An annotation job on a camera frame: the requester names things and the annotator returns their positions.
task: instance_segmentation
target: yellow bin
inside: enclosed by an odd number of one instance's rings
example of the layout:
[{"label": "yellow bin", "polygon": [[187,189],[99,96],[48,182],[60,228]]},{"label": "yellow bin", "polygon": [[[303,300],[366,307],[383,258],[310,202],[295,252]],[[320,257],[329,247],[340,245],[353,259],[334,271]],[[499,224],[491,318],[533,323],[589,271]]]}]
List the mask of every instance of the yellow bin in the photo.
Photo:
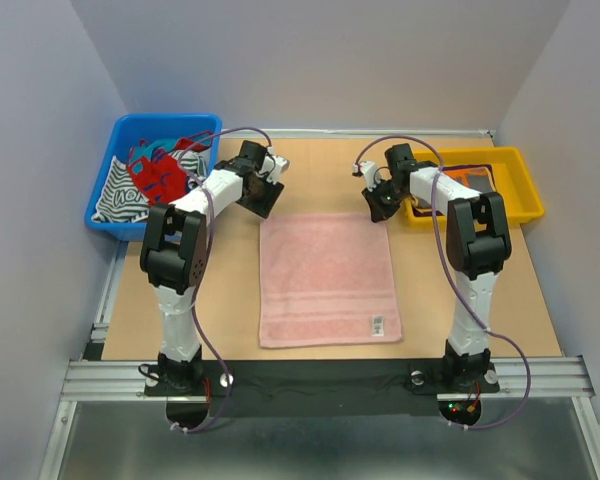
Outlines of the yellow bin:
[{"label": "yellow bin", "polygon": [[[504,198],[509,225],[520,225],[544,215],[544,206],[536,190],[527,165],[517,148],[459,148],[440,150],[445,166],[456,165],[490,165],[496,191]],[[438,163],[433,153],[428,151],[414,152],[418,161],[431,160]],[[414,214],[409,201],[405,202],[407,224],[411,227],[433,228],[430,216],[418,217]],[[441,226],[447,219],[438,216]]]}]

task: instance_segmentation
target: tabletop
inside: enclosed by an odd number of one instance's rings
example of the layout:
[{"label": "tabletop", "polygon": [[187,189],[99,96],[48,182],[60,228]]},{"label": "tabletop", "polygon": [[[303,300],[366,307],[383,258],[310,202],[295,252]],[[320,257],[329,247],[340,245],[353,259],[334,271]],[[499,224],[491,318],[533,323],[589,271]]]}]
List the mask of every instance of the tabletop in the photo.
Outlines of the tabletop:
[{"label": "tabletop", "polygon": [[[274,139],[275,153],[291,167],[282,176],[285,190],[272,215],[367,212],[351,176],[351,164],[368,138]],[[493,146],[489,138],[430,138],[434,147]],[[224,139],[219,159],[235,156],[241,139]],[[383,152],[400,141],[376,145],[365,159],[384,164]],[[416,153],[422,147],[413,145]],[[386,222],[391,261],[403,324],[397,343],[264,349],[258,344],[260,321],[259,225],[262,220],[231,205],[216,223],[216,237],[197,300],[201,325],[225,359],[434,358],[444,353],[455,299],[438,258],[433,230],[411,229],[404,211]],[[533,269],[524,236],[511,228],[512,254],[496,284],[491,310],[494,331],[511,336],[528,356],[560,356],[561,351]],[[154,360],[162,339],[158,302],[140,270],[140,243],[131,243],[115,298],[103,360]],[[516,356],[495,340],[496,357]],[[213,358],[203,346],[203,357]]]}]

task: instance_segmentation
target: gray wall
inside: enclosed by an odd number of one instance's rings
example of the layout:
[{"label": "gray wall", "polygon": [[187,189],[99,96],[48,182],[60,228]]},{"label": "gray wall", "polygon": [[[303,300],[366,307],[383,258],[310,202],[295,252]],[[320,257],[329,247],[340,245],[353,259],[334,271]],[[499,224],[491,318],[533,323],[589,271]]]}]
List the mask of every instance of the gray wall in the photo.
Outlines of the gray wall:
[{"label": "gray wall", "polygon": [[130,111],[495,128],[568,0],[72,0]]},{"label": "gray wall", "polygon": [[0,479],[37,478],[112,242],[82,221],[123,104],[64,0],[0,1]]},{"label": "gray wall", "polygon": [[600,417],[600,0],[573,0],[500,127],[547,215],[526,230],[560,344],[584,354]]}]

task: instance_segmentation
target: pink towel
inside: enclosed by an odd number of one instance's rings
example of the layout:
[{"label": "pink towel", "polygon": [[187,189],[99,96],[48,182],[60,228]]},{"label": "pink towel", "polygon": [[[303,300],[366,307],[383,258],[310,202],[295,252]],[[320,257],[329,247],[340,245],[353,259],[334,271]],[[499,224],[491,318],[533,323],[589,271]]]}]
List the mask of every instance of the pink towel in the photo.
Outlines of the pink towel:
[{"label": "pink towel", "polygon": [[389,238],[358,213],[283,215],[260,227],[260,346],[397,342]]}]

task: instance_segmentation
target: black and white striped fabric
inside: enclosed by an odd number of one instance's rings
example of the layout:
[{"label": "black and white striped fabric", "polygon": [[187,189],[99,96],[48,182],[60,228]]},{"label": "black and white striped fabric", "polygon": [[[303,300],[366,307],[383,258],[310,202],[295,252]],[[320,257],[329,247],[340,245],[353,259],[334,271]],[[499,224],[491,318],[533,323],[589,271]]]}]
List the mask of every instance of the black and white striped fabric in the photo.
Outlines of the black and white striped fabric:
[{"label": "black and white striped fabric", "polygon": [[[178,150],[170,155],[185,170],[204,177],[208,165],[205,153]],[[189,188],[195,188],[193,180],[189,180]],[[149,200],[133,184],[127,166],[114,156],[91,220],[99,223],[137,223],[145,221],[148,216]]]}]

